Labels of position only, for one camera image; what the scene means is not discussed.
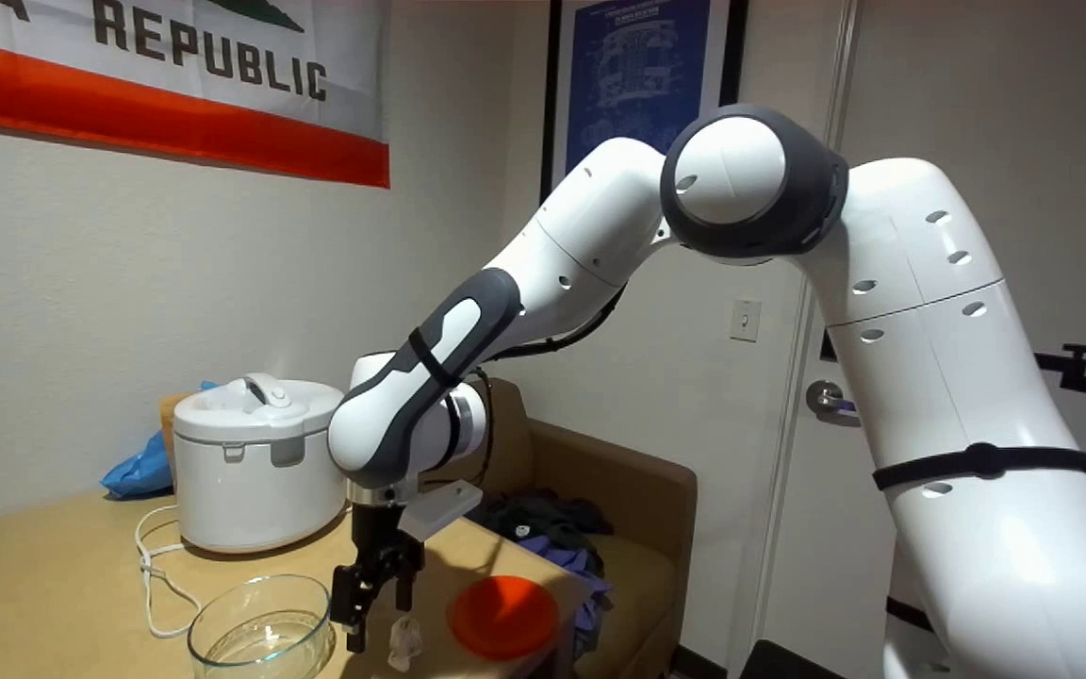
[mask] wooden table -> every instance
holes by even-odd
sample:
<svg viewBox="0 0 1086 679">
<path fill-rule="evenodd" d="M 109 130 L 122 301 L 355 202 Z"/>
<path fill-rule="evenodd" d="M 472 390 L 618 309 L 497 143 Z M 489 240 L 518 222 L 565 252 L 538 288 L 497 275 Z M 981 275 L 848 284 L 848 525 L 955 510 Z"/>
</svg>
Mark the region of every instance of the wooden table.
<svg viewBox="0 0 1086 679">
<path fill-rule="evenodd" d="M 168 679 L 193 676 L 184 637 L 153 637 L 143 622 L 137 519 L 168 505 L 104 501 L 76 494 L 0 519 L 0 679 Z M 176 538 L 176 525 L 151 530 L 148 542 Z M 193 550 L 161 554 L 158 564 L 200 601 L 225 592 L 256 573 L 308 573 L 327 584 L 333 564 L 355 562 L 352 525 L 321 530 L 308 542 L 261 559 L 210 559 Z M 497 538 L 492 530 L 455 519 L 425 542 L 425 569 L 416 579 L 416 615 L 421 622 L 421 661 L 412 676 L 528 676 L 543 661 L 489 664 L 451 641 L 445 606 L 482 573 L 521 573 L 538 579 L 570 630 L 584 584 L 563 564 Z M 369 615 L 369 647 L 345 652 L 334 630 L 334 652 L 323 676 L 377 679 L 398 676 L 386 664 L 391 622 L 391 579 Z M 188 615 L 158 588 L 158 622 Z"/>
</svg>

